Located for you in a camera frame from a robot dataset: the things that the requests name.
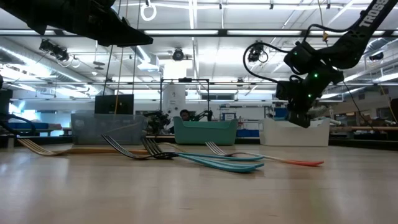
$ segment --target blue fork handle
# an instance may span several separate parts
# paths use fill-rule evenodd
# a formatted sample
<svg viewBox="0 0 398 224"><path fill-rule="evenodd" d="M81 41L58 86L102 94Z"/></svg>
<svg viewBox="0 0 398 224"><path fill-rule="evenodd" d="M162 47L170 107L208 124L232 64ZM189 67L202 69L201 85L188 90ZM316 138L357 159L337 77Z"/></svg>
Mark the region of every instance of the blue fork handle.
<svg viewBox="0 0 398 224"><path fill-rule="evenodd" d="M220 162L220 161L212 161L208 159L199 159L194 156L186 156L186 155L179 155L180 157L184 159L188 159L197 163L200 163L202 165L219 169L219 170L225 170L229 172L250 172L255 170L258 167L262 167L264 164L256 164L256 165L240 165L240 164L230 164L227 162Z"/></svg>
<svg viewBox="0 0 398 224"><path fill-rule="evenodd" d="M197 154L197 153L186 153L186 152L177 152L178 155L186 155L186 156L196 156L196 157L204 157L204 158L213 158L213 159L225 159L228 161L258 161L263 159L263 156L254 156L254 157L228 157L228 156L216 156L216 155L208 155L208 154Z"/></svg>

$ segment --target person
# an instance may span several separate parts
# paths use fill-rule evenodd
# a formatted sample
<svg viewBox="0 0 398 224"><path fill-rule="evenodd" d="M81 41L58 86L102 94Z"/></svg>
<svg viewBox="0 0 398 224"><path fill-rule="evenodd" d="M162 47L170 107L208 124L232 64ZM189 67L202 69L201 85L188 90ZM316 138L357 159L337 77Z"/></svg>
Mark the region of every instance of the person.
<svg viewBox="0 0 398 224"><path fill-rule="evenodd" d="M185 109L180 111L180 117L183 121L190 121L191 118L189 111Z"/></svg>
<svg viewBox="0 0 398 224"><path fill-rule="evenodd" d="M191 120L191 116L190 116L189 111L188 111L188 110L185 110L185 109L180 111L180 117L181 117L181 119L182 119L183 121L190 121L190 120ZM172 126L172 127L169 129L169 131L170 131L170 133L174 134L174 126Z"/></svg>

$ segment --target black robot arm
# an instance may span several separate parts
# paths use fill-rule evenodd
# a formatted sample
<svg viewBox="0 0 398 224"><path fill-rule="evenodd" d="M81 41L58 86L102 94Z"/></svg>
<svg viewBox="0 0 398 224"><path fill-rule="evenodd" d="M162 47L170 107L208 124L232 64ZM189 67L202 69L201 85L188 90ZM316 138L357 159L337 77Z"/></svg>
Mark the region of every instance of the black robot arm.
<svg viewBox="0 0 398 224"><path fill-rule="evenodd" d="M310 126L308 110L332 82L344 80L338 69L354 67L362 57L373 32L380 26L398 0L373 0L360 18L331 47L315 50L304 39L296 42L284 58L295 75L278 82L276 97L288 100L288 120L304 128ZM308 74L305 78L299 75Z"/></svg>
<svg viewBox="0 0 398 224"><path fill-rule="evenodd" d="M213 117L213 112L211 110L205 110L201 112L200 114L194 116L191 118L191 121L200 121L202 118L206 117L207 121L211 121L211 118Z"/></svg>
<svg viewBox="0 0 398 224"><path fill-rule="evenodd" d="M100 45L129 47L153 39L130 27L111 9L115 0L0 0L0 7L40 35L47 26L97 40Z"/></svg>

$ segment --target white container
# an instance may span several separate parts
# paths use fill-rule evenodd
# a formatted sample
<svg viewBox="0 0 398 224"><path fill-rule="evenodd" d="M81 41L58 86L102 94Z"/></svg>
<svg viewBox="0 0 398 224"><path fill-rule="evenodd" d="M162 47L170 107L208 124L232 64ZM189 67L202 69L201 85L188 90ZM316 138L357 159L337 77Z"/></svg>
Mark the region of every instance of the white container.
<svg viewBox="0 0 398 224"><path fill-rule="evenodd" d="M263 119L259 121L260 143L265 146L317 146L329 143L330 120L311 121L308 128L288 121Z"/></svg>

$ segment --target green plastic bin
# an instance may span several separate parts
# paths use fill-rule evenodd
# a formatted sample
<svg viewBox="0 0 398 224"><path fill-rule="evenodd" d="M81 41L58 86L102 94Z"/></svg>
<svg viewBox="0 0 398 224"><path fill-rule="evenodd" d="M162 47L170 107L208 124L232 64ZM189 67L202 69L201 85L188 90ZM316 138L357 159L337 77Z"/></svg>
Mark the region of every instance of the green plastic bin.
<svg viewBox="0 0 398 224"><path fill-rule="evenodd" d="M182 121L174 117L175 142L177 144L205 144L231 146L235 143L238 120L222 122Z"/></svg>

